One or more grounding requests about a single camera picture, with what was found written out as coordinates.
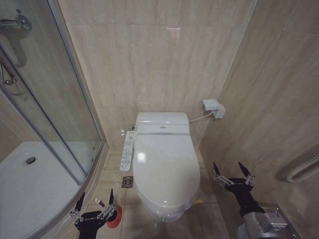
toilet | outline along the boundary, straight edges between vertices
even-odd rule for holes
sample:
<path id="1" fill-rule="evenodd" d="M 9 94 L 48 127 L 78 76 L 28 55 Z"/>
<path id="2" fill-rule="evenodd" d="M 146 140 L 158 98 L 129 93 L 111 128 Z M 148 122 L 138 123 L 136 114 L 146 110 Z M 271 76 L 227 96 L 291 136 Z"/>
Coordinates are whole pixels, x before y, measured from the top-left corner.
<path id="1" fill-rule="evenodd" d="M 196 199 L 200 171 L 185 113 L 139 112 L 133 176 L 148 211 L 174 222 Z"/>

toilet seat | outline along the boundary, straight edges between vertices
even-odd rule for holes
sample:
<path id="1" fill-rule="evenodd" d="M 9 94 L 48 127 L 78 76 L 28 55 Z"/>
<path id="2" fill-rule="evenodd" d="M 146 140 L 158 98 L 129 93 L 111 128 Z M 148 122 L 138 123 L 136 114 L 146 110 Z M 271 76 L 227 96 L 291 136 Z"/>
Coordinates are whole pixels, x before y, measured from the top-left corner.
<path id="1" fill-rule="evenodd" d="M 190 135 L 138 134 L 133 175 L 141 200 L 154 214 L 182 215 L 195 200 L 200 181 Z"/>

bathroom wall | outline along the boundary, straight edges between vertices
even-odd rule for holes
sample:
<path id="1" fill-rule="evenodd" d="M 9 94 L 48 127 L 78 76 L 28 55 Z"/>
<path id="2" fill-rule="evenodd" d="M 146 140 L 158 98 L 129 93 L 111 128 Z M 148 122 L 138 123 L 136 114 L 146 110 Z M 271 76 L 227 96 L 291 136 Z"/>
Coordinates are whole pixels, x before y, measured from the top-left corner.
<path id="1" fill-rule="evenodd" d="M 59 0 L 110 147 L 138 112 L 206 112 L 218 98 L 255 0 Z M 207 120 L 191 125 L 199 145 Z"/>
<path id="2" fill-rule="evenodd" d="M 319 1 L 259 0 L 200 144 L 210 176 L 256 175 L 253 196 L 278 204 L 304 239 L 319 234 L 319 174 L 290 184 L 285 175 L 319 152 Z M 231 238 L 242 223 L 234 196 L 214 185 Z"/>

wall outlet box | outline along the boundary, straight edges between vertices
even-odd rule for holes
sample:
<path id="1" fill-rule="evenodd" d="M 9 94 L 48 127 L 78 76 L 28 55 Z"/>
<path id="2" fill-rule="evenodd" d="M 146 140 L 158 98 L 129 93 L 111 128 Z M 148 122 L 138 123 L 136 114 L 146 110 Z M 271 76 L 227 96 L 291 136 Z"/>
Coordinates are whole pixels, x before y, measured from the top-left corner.
<path id="1" fill-rule="evenodd" d="M 203 100 L 203 105 L 206 111 L 213 111 L 215 119 L 223 118 L 226 109 L 215 99 Z"/>
<path id="2" fill-rule="evenodd" d="M 203 100 L 203 105 L 206 111 L 216 111 L 219 109 L 219 102 L 215 99 Z"/>

shower drain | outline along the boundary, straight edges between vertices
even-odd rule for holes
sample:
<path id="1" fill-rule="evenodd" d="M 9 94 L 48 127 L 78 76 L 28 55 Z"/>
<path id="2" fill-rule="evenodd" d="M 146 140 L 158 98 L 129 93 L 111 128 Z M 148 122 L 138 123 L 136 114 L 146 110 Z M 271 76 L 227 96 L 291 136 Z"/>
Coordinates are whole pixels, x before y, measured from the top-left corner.
<path id="1" fill-rule="evenodd" d="M 133 176 L 123 177 L 122 188 L 132 188 L 133 187 Z"/>
<path id="2" fill-rule="evenodd" d="M 35 157 L 30 157 L 25 161 L 26 164 L 32 164 L 34 162 L 35 162 Z"/>

